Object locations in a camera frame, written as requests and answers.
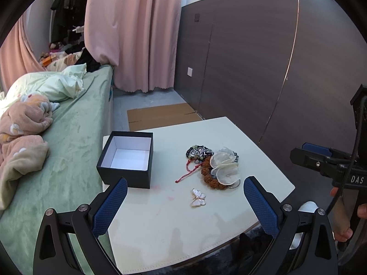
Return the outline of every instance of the wardrobe door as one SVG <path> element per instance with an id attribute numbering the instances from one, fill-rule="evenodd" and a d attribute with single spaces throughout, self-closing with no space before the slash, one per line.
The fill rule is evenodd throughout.
<path id="1" fill-rule="evenodd" d="M 282 86 L 296 21 L 297 0 L 219 0 L 199 113 L 227 116 L 257 143 Z"/>
<path id="2" fill-rule="evenodd" d="M 293 206 L 326 208 L 331 180 L 294 165 L 291 150 L 313 143 L 352 152 L 355 123 L 350 100 L 367 83 L 367 44 L 334 0 L 300 0 L 287 80 L 259 147 L 295 185 Z"/>
<path id="3" fill-rule="evenodd" d="M 174 89 L 196 111 L 199 108 L 217 1 L 201 0 L 181 10 Z M 188 68 L 192 69 L 191 77 L 188 76 Z"/>

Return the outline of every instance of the hanging clothes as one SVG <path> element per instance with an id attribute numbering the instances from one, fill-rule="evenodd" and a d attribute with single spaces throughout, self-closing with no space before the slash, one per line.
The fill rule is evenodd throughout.
<path id="1" fill-rule="evenodd" d="M 80 11 L 80 0 L 54 0 L 51 10 L 55 12 L 51 43 L 62 42 L 66 37 L 68 42 L 80 38 L 80 34 L 69 32 L 75 25 L 74 17 Z"/>
<path id="2" fill-rule="evenodd" d="M 74 26 L 83 26 L 86 17 L 87 0 L 80 0 L 79 10 L 74 15 Z"/>

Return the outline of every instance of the clothes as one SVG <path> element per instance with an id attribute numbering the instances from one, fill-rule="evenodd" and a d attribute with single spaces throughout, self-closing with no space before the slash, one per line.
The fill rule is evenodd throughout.
<path id="1" fill-rule="evenodd" d="M 100 63 L 93 59 L 86 48 L 83 49 L 83 52 L 81 53 L 81 56 L 79 60 L 77 60 L 75 65 L 80 65 L 84 63 L 87 63 L 87 72 L 94 72 L 100 68 Z"/>
<path id="2" fill-rule="evenodd" d="M 63 48 L 61 48 L 60 52 L 64 52 L 64 51 L 66 51 L 67 49 L 69 49 L 71 47 L 73 47 L 73 45 L 69 43 L 69 44 L 65 45 Z"/>
<path id="3" fill-rule="evenodd" d="M 51 42 L 63 41 L 68 37 L 68 30 L 72 30 L 74 16 L 80 11 L 80 0 L 54 0 L 51 10 L 55 10 L 54 25 L 52 30 Z M 70 35 L 72 41 L 80 38 L 80 34 Z"/>
<path id="4" fill-rule="evenodd" d="M 69 29 L 67 30 L 67 42 L 75 42 L 81 37 L 80 33 L 75 33 L 73 30 Z"/>
<path id="5" fill-rule="evenodd" d="M 74 26 L 84 25 L 86 17 L 87 0 L 80 0 L 79 11 L 74 16 Z"/>
<path id="6" fill-rule="evenodd" d="M 65 53 L 67 54 L 74 54 L 76 52 L 81 52 L 81 50 L 83 49 L 83 47 L 85 47 L 86 45 L 84 44 L 84 41 L 81 41 L 80 43 L 73 45 L 72 47 L 68 48 L 65 50 Z"/>

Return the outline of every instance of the pink curtain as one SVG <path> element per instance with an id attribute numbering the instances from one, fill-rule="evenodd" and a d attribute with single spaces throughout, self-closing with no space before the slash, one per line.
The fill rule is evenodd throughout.
<path id="1" fill-rule="evenodd" d="M 181 0 L 88 0 L 84 39 L 128 92 L 173 87 Z"/>
<path id="2" fill-rule="evenodd" d="M 0 73 L 3 91 L 8 92 L 11 85 L 22 75 L 29 72 L 45 71 L 35 58 L 25 31 L 24 13 L 11 29 L 0 47 Z"/>

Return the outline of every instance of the white table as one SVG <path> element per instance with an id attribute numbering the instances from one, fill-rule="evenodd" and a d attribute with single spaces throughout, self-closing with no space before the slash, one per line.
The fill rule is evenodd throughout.
<path id="1" fill-rule="evenodd" d="M 150 189 L 129 188 L 113 219 L 109 237 L 118 269 L 131 274 L 167 267 L 222 245 L 258 221 L 243 193 L 243 181 L 255 176 L 283 201 L 294 186 L 273 162 L 228 118 L 144 130 L 153 132 Z M 103 138 L 105 145 L 108 136 Z M 238 153 L 241 184 L 213 190 L 200 171 L 186 174 L 192 145 Z M 191 190 L 206 194 L 206 205 L 192 208 Z"/>

